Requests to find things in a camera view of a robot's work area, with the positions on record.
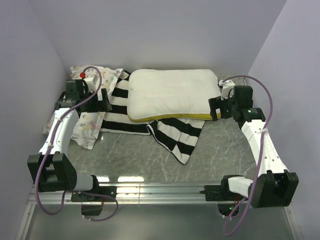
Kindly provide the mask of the black white striped pillowcase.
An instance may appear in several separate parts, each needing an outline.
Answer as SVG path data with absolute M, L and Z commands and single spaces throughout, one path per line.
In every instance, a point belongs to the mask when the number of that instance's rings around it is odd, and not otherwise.
M 111 111 L 105 113 L 101 131 L 117 134 L 151 135 L 181 164 L 187 164 L 193 153 L 205 121 L 187 118 L 164 118 L 147 122 L 133 122 L 127 114 L 129 77 L 124 70 L 119 74 L 109 101 Z

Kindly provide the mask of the white pillow yellow edge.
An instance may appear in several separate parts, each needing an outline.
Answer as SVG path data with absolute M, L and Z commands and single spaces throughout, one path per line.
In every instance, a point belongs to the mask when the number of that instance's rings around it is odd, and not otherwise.
M 128 80 L 127 114 L 134 122 L 210 120 L 209 99 L 220 95 L 218 78 L 210 69 L 138 69 Z

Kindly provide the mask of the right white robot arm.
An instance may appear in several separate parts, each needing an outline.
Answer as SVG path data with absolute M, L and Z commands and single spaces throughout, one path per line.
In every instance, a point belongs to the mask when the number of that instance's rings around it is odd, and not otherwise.
M 256 180 L 241 175 L 225 175 L 221 180 L 221 196 L 226 200 L 236 195 L 252 198 L 251 206 L 254 208 L 287 207 L 299 178 L 295 172 L 289 172 L 278 155 L 265 126 L 267 119 L 263 111 L 253 106 L 253 89 L 235 85 L 230 80 L 220 82 L 219 88 L 221 95 L 209 99 L 212 120 L 232 118 L 238 124 L 258 168 Z

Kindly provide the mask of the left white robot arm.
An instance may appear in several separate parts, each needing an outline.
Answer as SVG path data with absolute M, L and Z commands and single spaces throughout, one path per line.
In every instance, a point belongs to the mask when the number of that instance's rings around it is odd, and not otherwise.
M 69 161 L 68 147 L 81 113 L 108 112 L 112 109 L 107 90 L 93 83 L 93 76 L 66 81 L 66 91 L 54 105 L 53 124 L 38 154 L 30 155 L 27 166 L 39 192 L 83 191 L 96 201 L 101 189 L 92 175 L 77 173 Z

